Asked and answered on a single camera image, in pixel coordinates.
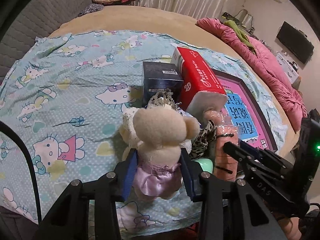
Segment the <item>leopard print scrunchie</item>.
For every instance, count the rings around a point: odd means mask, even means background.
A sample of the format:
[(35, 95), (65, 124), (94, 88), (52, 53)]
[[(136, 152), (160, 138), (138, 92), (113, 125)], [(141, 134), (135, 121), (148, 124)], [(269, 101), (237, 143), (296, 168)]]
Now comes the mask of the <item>leopard print scrunchie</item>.
[(200, 130), (198, 136), (192, 143), (192, 149), (189, 154), (191, 159), (197, 159), (205, 155), (211, 142), (216, 140), (217, 126), (212, 120), (209, 120), (207, 126)]

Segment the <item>hello kitty blue sheet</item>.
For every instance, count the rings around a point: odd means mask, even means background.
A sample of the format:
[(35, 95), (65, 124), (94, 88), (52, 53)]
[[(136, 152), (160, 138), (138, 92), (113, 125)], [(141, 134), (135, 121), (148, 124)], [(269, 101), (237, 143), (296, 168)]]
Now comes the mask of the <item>hello kitty blue sheet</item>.
[(96, 180), (114, 169), (126, 144), (122, 115), (142, 105), (143, 62), (168, 63), (176, 47), (195, 50), (213, 69), (236, 76), (262, 110), (277, 147), (287, 126), (272, 93), (239, 59), (148, 31), (92, 31), (37, 38), (1, 84), (1, 121), (24, 142), (31, 163), (1, 135), (1, 217), (23, 234), (39, 223), (31, 182), (35, 171), (45, 215), (74, 179)]

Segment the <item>white cabinet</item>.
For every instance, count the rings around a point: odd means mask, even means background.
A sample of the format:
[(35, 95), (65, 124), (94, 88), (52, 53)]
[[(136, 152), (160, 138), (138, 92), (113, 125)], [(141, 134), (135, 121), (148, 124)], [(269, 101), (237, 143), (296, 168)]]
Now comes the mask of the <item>white cabinet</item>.
[(298, 90), (301, 77), (298, 73), (298, 65), (287, 52), (277, 52), (276, 59), (289, 79), (291, 86)]

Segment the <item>black wall television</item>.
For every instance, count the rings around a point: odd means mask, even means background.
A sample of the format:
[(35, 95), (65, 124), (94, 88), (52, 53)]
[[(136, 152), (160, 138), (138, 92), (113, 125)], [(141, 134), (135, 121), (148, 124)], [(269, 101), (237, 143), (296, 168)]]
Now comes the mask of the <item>black wall television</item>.
[(313, 44), (307, 39), (304, 33), (286, 21), (283, 22), (276, 38), (291, 51), (302, 64), (306, 64), (311, 59), (314, 50)]

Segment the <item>pink quilt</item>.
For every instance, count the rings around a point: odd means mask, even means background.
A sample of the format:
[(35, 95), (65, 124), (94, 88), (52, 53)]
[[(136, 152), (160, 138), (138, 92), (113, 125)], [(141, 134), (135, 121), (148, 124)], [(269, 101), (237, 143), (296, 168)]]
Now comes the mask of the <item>pink quilt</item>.
[(274, 94), (285, 111), (293, 130), (299, 131), (302, 119), (307, 117), (306, 107), (301, 95), (291, 86), (285, 72), (270, 50), (260, 41), (247, 35), (255, 48), (256, 54), (254, 55), (238, 39), (233, 29), (224, 25), (218, 19), (201, 18), (196, 24), (205, 31), (220, 38), (246, 61)]

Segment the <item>dark blue box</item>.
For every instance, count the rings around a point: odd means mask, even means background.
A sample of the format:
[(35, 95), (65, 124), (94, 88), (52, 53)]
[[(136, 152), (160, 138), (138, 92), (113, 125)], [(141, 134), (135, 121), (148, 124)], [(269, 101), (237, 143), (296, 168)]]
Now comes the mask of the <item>dark blue box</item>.
[(152, 96), (157, 92), (172, 92), (172, 98), (177, 102), (183, 85), (183, 78), (178, 68), (173, 63), (143, 62), (143, 99), (142, 106), (145, 107)]

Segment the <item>grey quilted headboard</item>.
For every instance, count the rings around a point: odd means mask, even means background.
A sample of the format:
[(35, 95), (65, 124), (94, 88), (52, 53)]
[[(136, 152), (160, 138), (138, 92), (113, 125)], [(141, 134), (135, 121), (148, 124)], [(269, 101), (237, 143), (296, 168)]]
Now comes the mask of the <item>grey quilted headboard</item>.
[(80, 13), (91, 0), (1, 0), (1, 79), (34, 45)]

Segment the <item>pink plush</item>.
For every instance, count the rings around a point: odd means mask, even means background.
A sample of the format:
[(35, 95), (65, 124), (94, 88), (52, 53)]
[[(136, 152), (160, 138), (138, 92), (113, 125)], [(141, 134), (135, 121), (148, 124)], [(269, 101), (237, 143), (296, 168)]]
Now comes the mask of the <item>pink plush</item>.
[(213, 174), (221, 180), (235, 182), (238, 162), (223, 150), (223, 146), (226, 142), (238, 145), (238, 128), (223, 112), (210, 109), (204, 112), (204, 118), (216, 127), (216, 140), (210, 150), (210, 155), (214, 157)]

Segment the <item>red tissue pack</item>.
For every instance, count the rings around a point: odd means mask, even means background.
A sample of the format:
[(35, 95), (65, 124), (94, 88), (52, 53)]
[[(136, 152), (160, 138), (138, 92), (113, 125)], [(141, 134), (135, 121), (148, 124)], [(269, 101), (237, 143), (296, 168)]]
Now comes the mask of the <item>red tissue pack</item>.
[(199, 52), (176, 47), (171, 62), (183, 79), (178, 101), (184, 111), (205, 124), (204, 112), (221, 111), (228, 97), (220, 81)]

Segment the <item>beige teddy bear purple dress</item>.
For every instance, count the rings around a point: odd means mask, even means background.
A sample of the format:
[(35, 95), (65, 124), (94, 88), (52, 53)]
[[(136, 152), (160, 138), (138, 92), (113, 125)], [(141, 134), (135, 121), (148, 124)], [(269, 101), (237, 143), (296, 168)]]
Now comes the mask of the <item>beige teddy bear purple dress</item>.
[(143, 201), (172, 198), (182, 186), (181, 146), (199, 134), (198, 120), (170, 107), (131, 107), (123, 112), (119, 132), (127, 144), (123, 159), (132, 148), (137, 150), (133, 180), (137, 197)]

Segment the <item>green round soft object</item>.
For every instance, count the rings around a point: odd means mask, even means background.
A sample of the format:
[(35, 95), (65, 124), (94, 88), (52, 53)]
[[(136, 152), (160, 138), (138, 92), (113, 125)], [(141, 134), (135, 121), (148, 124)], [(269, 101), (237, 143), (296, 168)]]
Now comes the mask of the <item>green round soft object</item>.
[(197, 163), (200, 164), (203, 172), (212, 173), (214, 169), (213, 162), (208, 158), (199, 158), (195, 160)]

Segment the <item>silver tiara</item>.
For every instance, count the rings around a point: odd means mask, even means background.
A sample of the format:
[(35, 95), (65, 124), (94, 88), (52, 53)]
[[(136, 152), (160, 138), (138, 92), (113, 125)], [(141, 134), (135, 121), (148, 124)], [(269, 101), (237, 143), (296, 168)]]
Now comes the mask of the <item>silver tiara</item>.
[(155, 107), (162, 107), (165, 109), (173, 109), (175, 111), (180, 110), (180, 102), (176, 103), (173, 99), (173, 92), (170, 89), (166, 89), (164, 91), (159, 91), (155, 95), (153, 95), (148, 104), (146, 109), (152, 109)]

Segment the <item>green garment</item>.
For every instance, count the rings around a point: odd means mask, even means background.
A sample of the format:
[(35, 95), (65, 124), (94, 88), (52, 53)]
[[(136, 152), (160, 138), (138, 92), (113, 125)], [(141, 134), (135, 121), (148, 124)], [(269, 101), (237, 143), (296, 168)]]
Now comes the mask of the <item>green garment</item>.
[(233, 29), (238, 39), (243, 44), (245, 44), (254, 55), (256, 54), (255, 48), (253, 44), (251, 44), (251, 42), (249, 41), (248, 36), (238, 27), (238, 25), (233, 20), (227, 20), (226, 22), (224, 22), (224, 25)]

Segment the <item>pink tray box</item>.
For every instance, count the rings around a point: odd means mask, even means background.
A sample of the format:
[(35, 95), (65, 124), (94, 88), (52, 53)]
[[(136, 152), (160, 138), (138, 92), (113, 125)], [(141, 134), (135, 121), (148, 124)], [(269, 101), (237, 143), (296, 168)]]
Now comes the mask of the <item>pink tray box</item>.
[(213, 72), (228, 96), (225, 110), (232, 124), (240, 128), (239, 139), (253, 147), (276, 152), (278, 147), (269, 124), (244, 81), (218, 70)]

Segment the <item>cluttered side table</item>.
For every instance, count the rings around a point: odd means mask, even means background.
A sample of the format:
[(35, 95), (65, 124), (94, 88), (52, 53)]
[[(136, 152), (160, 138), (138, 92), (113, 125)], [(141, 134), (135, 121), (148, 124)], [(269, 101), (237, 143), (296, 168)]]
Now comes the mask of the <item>cluttered side table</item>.
[(233, 20), (236, 23), (236, 25), (242, 27), (247, 32), (255, 31), (255, 28), (253, 25), (253, 16), (246, 9), (241, 9), (235, 16), (227, 12), (224, 12), (221, 15), (221, 17), (224, 21)]

